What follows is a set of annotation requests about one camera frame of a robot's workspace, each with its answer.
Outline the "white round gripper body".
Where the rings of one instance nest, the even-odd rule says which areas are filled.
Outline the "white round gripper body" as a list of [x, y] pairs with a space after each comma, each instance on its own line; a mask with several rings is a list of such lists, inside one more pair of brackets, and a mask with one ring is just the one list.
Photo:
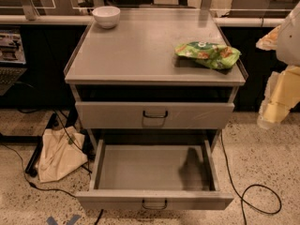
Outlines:
[[300, 66], [300, 3], [279, 28], [277, 59], [287, 65]]

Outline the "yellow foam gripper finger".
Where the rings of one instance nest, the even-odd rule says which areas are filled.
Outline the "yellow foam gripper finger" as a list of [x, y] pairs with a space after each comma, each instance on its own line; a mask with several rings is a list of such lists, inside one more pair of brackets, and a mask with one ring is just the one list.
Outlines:
[[256, 47], [265, 51], [275, 50], [278, 46], [279, 29], [280, 26], [277, 26], [274, 29], [272, 29], [267, 35], [260, 38], [256, 43]]
[[264, 100], [259, 109], [257, 124], [269, 129], [279, 125], [300, 102], [300, 67], [287, 66], [273, 72], [268, 79]]

